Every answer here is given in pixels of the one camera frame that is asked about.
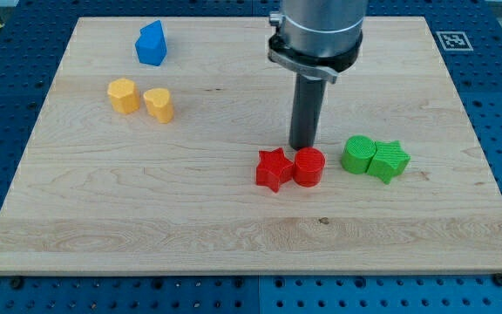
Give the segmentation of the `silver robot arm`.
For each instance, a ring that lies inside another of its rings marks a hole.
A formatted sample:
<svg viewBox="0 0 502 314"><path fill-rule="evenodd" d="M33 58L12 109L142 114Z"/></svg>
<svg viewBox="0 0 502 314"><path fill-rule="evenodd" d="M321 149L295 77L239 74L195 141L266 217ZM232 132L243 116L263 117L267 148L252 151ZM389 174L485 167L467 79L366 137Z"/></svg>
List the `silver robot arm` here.
<svg viewBox="0 0 502 314"><path fill-rule="evenodd" d="M268 58L308 79L334 84L356 61L367 0L282 0L268 20Z"/></svg>

